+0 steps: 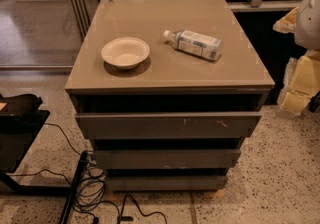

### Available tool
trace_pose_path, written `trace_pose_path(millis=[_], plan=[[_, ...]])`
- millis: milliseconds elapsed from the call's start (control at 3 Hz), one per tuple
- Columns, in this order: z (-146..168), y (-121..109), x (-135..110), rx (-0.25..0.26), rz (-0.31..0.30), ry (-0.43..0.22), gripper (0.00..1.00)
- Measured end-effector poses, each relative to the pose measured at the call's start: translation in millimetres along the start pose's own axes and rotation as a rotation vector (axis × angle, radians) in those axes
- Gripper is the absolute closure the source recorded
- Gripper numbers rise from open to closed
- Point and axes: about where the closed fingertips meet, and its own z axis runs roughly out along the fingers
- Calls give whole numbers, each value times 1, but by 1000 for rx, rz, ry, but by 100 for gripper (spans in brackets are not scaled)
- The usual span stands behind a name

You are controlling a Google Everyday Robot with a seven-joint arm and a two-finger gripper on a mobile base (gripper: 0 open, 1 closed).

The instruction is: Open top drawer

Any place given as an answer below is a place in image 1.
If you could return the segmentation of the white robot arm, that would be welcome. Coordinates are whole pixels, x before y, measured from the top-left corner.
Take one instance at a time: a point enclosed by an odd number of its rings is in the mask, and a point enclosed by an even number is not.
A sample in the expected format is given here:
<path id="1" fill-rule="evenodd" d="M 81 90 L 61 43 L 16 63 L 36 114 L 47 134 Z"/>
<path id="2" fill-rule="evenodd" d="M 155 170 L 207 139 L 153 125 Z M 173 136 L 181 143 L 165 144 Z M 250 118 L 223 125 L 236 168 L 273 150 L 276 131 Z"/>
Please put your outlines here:
<path id="1" fill-rule="evenodd" d="M 293 118 L 308 108 L 320 112 L 320 0 L 302 0 L 273 25 L 280 33 L 293 33 L 298 46 L 306 49 L 287 63 L 283 88 L 278 99 L 278 115 Z"/>

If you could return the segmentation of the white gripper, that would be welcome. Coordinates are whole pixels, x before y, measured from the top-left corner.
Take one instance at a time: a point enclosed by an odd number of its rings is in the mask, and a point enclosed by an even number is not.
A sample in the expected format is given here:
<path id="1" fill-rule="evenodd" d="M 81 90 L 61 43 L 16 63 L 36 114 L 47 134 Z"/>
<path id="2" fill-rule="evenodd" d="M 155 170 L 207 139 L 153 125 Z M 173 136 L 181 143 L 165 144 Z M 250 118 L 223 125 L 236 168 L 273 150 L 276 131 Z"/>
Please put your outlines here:
<path id="1" fill-rule="evenodd" d="M 290 89 L 299 94 L 282 92 L 279 95 L 279 107 L 298 116 L 310 103 L 310 98 L 320 91 L 320 61 L 302 56 L 297 62 Z"/>

